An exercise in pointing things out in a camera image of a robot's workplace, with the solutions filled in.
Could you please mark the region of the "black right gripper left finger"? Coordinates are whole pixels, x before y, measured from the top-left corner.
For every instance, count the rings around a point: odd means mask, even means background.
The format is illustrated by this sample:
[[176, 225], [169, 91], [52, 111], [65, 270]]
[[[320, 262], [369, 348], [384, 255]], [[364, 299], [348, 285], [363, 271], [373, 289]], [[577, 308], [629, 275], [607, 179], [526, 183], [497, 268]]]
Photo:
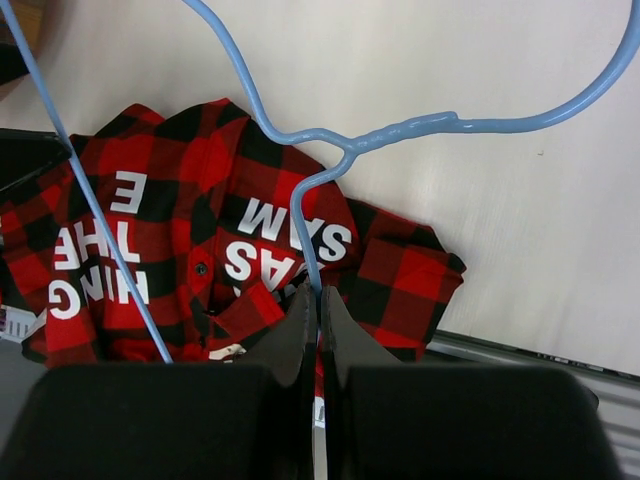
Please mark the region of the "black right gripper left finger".
[[258, 414], [259, 479], [312, 479], [316, 365], [316, 297], [298, 286], [284, 319], [240, 363], [269, 373]]

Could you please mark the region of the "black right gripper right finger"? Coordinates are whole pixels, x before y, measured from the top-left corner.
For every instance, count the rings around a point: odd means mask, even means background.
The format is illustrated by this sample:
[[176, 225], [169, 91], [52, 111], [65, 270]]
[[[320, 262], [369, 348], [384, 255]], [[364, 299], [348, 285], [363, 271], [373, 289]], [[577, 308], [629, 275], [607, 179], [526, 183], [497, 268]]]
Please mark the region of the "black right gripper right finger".
[[327, 475], [330, 479], [352, 479], [355, 468], [355, 427], [349, 374], [353, 368], [396, 367], [401, 361], [351, 317], [335, 287], [323, 288], [319, 312]]

